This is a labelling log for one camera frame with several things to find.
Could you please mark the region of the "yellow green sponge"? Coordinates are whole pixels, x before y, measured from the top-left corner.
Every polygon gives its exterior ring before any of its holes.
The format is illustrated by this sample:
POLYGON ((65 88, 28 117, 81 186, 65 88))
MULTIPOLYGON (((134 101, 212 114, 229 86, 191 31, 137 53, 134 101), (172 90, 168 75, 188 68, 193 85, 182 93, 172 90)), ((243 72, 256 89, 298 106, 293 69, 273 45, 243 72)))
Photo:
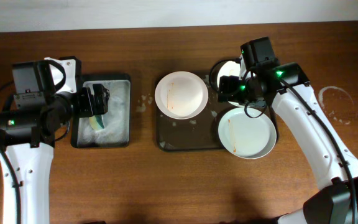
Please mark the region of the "yellow green sponge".
POLYGON ((103 117, 101 115, 95 115, 89 118, 89 125, 95 131, 104 129, 103 117))

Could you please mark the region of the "pink plastic plate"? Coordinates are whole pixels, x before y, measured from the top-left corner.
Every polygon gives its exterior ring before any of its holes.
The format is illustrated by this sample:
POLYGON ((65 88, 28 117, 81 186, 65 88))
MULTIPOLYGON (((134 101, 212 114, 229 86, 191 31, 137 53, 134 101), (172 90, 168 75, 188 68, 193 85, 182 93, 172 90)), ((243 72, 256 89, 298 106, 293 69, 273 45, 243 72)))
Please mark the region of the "pink plastic plate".
POLYGON ((190 119, 204 110, 209 93, 199 76, 179 71, 165 75, 157 83, 154 98, 164 115, 173 119, 190 119))

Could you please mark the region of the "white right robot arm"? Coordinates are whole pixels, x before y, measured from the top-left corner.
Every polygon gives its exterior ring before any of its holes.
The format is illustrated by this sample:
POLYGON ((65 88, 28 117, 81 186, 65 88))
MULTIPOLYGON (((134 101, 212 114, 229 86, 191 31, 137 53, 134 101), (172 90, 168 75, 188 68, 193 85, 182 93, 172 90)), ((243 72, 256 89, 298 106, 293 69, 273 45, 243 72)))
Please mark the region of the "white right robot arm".
POLYGON ((317 102, 310 80, 295 63, 281 64, 268 37, 241 45, 237 76, 211 74, 220 102, 269 110, 281 117, 306 156, 319 191, 301 209, 269 223, 358 223, 358 159, 317 102))

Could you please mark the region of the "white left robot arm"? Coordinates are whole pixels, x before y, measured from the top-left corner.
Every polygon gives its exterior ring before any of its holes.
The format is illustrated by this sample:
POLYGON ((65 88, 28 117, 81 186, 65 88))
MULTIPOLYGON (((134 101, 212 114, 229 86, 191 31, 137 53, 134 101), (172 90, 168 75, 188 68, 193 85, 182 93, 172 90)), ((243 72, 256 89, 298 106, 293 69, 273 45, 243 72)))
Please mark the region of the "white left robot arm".
POLYGON ((78 86, 80 74, 81 61, 74 56, 12 66, 16 92, 0 113, 3 223, 49 222, 56 131, 72 118, 108 112, 108 89, 78 86))

